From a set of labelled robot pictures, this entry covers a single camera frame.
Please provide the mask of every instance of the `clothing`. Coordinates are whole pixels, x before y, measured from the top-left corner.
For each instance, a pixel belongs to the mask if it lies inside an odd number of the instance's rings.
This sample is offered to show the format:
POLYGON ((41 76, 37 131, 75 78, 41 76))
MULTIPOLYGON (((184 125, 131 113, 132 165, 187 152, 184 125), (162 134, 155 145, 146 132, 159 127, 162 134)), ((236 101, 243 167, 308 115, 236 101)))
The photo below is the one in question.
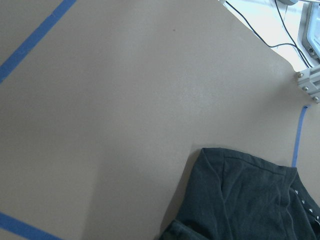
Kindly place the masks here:
POLYGON ((319 240, 319 216, 296 168, 203 148, 160 240, 319 240))

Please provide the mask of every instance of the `blue line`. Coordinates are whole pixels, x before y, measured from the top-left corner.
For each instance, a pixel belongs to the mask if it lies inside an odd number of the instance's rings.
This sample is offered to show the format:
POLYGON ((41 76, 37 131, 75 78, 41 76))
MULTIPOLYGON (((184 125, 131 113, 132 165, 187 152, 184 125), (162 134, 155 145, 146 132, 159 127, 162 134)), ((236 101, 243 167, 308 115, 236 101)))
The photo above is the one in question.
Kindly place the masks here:
POLYGON ((302 131, 302 124, 304 123, 304 118, 305 118, 306 111, 310 107, 311 107, 311 105, 303 106, 303 108, 301 110, 301 113, 300 113, 298 128, 296 130, 296 136, 295 136, 293 157, 292 157, 292 165, 291 165, 291 167, 293 167, 293 168, 295 168, 297 166, 297 159, 298 159, 298 153, 299 153, 299 144, 300 144, 300 136, 301 136, 301 131, 302 131))
POLYGON ((1 212, 0 228, 29 240, 62 240, 1 212))
POLYGON ((33 33, 0 66, 0 83, 19 65, 28 53, 40 42, 50 29, 71 8, 76 0, 63 0, 33 33))

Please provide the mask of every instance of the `white surface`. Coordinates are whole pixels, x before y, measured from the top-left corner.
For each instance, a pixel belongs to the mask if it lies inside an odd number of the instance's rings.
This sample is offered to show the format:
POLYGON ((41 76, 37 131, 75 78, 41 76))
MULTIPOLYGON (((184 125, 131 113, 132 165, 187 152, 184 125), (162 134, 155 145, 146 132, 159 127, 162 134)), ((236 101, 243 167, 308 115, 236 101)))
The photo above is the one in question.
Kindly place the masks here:
MULTIPOLYGON (((283 27, 274 0, 228 0, 228 2, 244 15, 255 31, 269 45, 274 46, 283 43, 293 43, 283 27)), ((302 46, 301 39, 303 31, 299 32, 303 6, 308 3, 299 1, 291 6, 287 6, 280 1, 277 1, 277 3, 285 26, 295 43, 307 57, 309 63, 312 66, 317 66, 319 62, 310 57, 306 49, 302 46)), ((247 26, 247 23, 237 12, 227 4, 224 5, 247 26)), ((299 72, 307 68, 294 47, 284 45, 274 47, 272 50, 285 58, 295 71, 299 72)))
MULTIPOLYGON (((66 240, 153 239, 196 150, 291 164, 311 102, 295 76, 216 1, 78 0, 0 85, 0 211, 66 240)), ((298 162, 317 203, 319 115, 298 162)))

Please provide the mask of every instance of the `dark gray garment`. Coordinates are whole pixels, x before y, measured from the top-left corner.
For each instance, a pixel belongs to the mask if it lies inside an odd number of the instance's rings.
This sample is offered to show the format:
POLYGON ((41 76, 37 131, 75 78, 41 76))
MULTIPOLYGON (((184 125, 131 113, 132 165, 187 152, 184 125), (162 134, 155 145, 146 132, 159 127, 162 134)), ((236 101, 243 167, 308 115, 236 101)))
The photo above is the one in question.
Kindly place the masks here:
POLYGON ((319 240, 320 208, 296 168, 203 148, 161 240, 319 240))

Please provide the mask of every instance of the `black fabric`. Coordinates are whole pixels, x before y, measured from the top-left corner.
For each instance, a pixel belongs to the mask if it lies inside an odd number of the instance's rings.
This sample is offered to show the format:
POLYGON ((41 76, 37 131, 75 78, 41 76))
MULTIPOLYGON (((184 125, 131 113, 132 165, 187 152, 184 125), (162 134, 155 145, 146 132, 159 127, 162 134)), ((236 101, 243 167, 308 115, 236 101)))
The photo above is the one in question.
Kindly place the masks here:
POLYGON ((296 168, 203 148, 160 240, 319 240, 319 215, 296 168))

